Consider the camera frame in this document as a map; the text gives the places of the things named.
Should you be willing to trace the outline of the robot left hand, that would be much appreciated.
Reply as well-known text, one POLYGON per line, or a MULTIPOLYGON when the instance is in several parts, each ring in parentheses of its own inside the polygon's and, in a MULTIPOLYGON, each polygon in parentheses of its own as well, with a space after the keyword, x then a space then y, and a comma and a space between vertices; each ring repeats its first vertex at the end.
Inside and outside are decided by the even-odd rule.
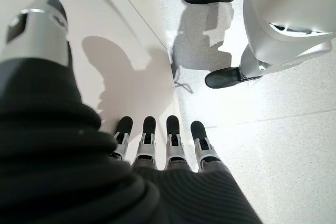
POLYGON ((154 156, 148 116, 132 164, 133 121, 114 134, 83 104, 59 0, 34 0, 9 23, 1 53, 1 223, 260 223, 199 121, 198 172, 179 121, 166 120, 166 166, 154 156))

